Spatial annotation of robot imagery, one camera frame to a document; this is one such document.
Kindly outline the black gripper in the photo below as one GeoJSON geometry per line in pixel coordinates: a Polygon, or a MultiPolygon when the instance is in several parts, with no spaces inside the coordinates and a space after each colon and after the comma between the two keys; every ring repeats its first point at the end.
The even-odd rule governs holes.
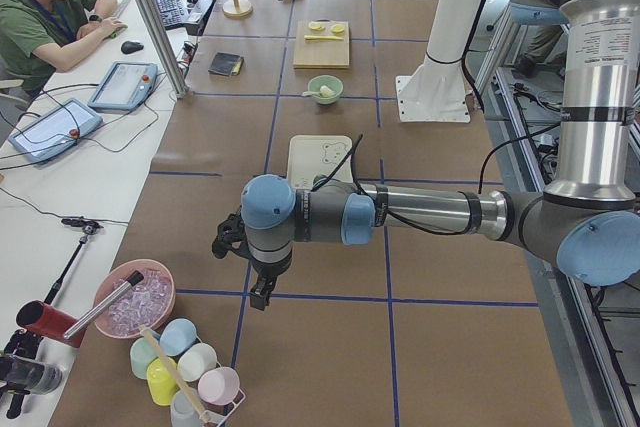
{"type": "Polygon", "coordinates": [[[274,290],[274,279],[286,272],[292,263],[292,243],[264,250],[249,245],[251,265],[258,274],[256,283],[249,291],[250,306],[257,310],[265,310],[270,304],[274,290]]]}

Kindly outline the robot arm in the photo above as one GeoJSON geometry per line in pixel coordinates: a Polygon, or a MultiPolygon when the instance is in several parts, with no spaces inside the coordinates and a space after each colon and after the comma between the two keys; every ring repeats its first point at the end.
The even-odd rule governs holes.
{"type": "Polygon", "coordinates": [[[393,222],[433,235],[479,233],[519,246],[591,286],[639,269],[639,218],[625,185],[635,118],[639,0],[519,0],[557,8],[569,24],[559,160],[541,193],[445,192],[360,186],[330,178],[296,190],[283,178],[252,179],[241,197],[240,252],[264,309],[290,266],[294,242],[365,244],[393,222]]]}

